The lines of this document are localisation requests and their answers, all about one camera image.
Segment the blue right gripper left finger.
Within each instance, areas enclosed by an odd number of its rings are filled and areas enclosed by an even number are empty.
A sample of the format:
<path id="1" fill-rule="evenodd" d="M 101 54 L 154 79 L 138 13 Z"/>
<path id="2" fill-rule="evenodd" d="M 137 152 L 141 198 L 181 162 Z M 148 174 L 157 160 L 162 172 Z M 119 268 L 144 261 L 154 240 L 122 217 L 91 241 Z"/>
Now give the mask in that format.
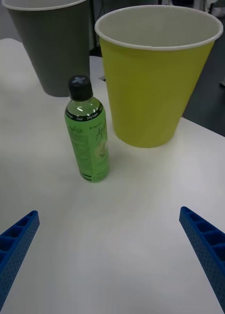
<path id="1" fill-rule="evenodd" d="M 0 312 L 39 225 L 33 210 L 0 235 Z"/>

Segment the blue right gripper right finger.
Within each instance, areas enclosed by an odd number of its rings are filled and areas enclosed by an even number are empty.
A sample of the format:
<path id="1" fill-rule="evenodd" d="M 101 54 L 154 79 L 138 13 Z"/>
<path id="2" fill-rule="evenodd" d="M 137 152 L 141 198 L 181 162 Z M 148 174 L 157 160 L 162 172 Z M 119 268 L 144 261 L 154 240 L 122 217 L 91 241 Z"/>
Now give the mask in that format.
<path id="1" fill-rule="evenodd" d="M 225 313 L 225 233 L 187 207 L 179 221 Z"/>

